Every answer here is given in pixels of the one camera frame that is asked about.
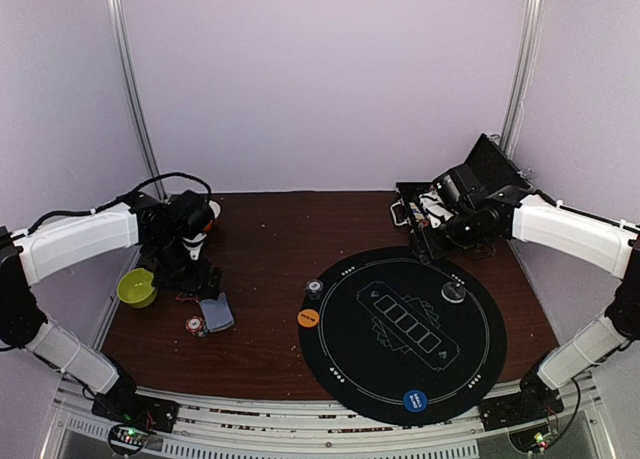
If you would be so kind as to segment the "orange poker chip stack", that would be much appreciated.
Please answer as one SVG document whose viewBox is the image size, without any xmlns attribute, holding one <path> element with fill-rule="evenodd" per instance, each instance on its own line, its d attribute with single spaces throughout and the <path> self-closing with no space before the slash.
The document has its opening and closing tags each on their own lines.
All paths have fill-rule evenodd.
<svg viewBox="0 0 640 459">
<path fill-rule="evenodd" d="M 204 338 L 209 334 L 206 321 L 200 316 L 193 316 L 185 323 L 186 331 L 197 338 Z"/>
</svg>

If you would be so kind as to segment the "orange big blind button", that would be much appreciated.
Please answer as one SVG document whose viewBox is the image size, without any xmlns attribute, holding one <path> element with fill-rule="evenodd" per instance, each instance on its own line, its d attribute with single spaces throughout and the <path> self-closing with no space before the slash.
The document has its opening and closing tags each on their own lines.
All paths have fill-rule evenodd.
<svg viewBox="0 0 640 459">
<path fill-rule="evenodd" d="M 313 328 L 319 324 L 320 314 L 314 309 L 303 309 L 297 315 L 297 323 L 303 328 Z"/>
</svg>

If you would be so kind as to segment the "purple poker chip stack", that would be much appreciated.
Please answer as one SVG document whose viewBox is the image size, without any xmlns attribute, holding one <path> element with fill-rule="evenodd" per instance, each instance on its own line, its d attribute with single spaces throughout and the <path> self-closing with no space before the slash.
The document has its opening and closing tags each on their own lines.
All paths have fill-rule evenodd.
<svg viewBox="0 0 640 459">
<path fill-rule="evenodd" d="M 311 300 L 319 300 L 322 298 L 324 291 L 323 282 L 319 279 L 309 280 L 305 285 L 305 291 Z"/>
</svg>

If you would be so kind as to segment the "blue small blind button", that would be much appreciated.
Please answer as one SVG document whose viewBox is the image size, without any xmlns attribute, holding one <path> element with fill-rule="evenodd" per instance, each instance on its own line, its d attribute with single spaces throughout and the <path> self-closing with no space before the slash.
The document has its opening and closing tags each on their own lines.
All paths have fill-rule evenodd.
<svg viewBox="0 0 640 459">
<path fill-rule="evenodd" d="M 410 413 L 418 414 L 424 412 L 428 403 L 426 394 L 421 390 L 409 390 L 403 396 L 403 406 Z"/>
</svg>

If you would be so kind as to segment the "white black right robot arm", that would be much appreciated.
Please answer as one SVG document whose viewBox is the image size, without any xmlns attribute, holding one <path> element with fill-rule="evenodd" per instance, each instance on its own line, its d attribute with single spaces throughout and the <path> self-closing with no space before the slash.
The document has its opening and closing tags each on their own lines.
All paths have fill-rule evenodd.
<svg viewBox="0 0 640 459">
<path fill-rule="evenodd" d="M 418 205 L 433 257 L 504 238 L 546 249 L 617 281 L 608 303 L 522 378 L 512 409 L 535 419 L 582 372 L 639 339 L 639 229 L 572 209 L 506 166 L 455 166 L 421 193 Z"/>
</svg>

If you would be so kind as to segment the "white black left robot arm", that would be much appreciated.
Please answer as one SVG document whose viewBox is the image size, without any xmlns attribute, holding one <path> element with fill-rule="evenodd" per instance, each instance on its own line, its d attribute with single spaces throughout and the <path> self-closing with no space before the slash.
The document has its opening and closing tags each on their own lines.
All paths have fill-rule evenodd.
<svg viewBox="0 0 640 459">
<path fill-rule="evenodd" d="M 220 209 L 212 193 L 186 190 L 165 200 L 144 183 L 94 209 L 55 210 L 30 227 L 1 231 L 1 341 L 74 377 L 123 423 L 144 412 L 130 375 L 56 324 L 37 304 L 34 285 L 77 263 L 137 247 L 152 266 L 153 286 L 215 299 L 222 272 L 197 252 Z"/>
</svg>

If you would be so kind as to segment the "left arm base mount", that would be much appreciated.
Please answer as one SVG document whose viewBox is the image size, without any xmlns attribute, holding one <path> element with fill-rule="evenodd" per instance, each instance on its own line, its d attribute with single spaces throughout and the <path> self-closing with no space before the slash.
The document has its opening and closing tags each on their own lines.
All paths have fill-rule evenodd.
<svg viewBox="0 0 640 459">
<path fill-rule="evenodd" d="M 140 395 L 131 388 L 114 387 L 106 394 L 95 394 L 91 413 L 144 432 L 171 433 L 178 409 L 175 401 Z"/>
</svg>

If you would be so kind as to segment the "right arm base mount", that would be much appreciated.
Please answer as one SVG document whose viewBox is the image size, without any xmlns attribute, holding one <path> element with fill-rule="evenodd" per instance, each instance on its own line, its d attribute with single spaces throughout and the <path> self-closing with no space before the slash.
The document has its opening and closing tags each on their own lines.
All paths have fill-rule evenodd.
<svg viewBox="0 0 640 459">
<path fill-rule="evenodd" d="M 558 393 L 539 398 L 534 392 L 484 399 L 479 405 L 480 419 L 485 431 L 510 428 L 548 418 L 565 409 Z"/>
</svg>

